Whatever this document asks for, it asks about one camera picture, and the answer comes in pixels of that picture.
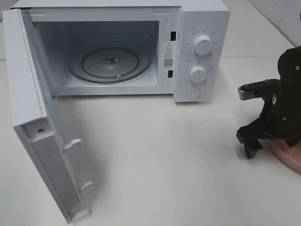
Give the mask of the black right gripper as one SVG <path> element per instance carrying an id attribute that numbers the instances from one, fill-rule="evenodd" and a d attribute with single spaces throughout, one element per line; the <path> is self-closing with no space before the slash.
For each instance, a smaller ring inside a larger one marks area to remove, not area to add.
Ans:
<path id="1" fill-rule="evenodd" d="M 263 148 L 258 139 L 282 139 L 289 147 L 301 141 L 301 48 L 286 50 L 277 69 L 280 78 L 271 100 L 264 101 L 258 119 L 237 130 L 248 159 Z"/>

